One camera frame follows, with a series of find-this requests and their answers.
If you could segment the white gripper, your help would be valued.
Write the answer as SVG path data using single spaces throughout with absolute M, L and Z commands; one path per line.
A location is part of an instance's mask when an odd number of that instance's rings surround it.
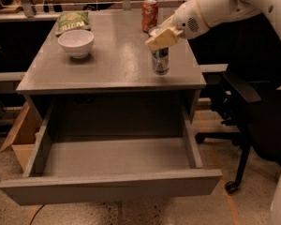
M 210 30 L 199 0 L 184 2 L 175 10 L 173 16 L 161 23 L 161 27 L 164 29 L 145 42 L 152 52 L 175 45 L 179 37 L 193 39 Z

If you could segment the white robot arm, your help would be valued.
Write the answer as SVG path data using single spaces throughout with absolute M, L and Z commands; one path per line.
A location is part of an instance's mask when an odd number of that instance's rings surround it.
M 152 51 L 175 45 L 179 38 L 193 39 L 221 24 L 245 20 L 260 13 L 281 40 L 281 0 L 188 0 L 161 23 L 146 41 Z

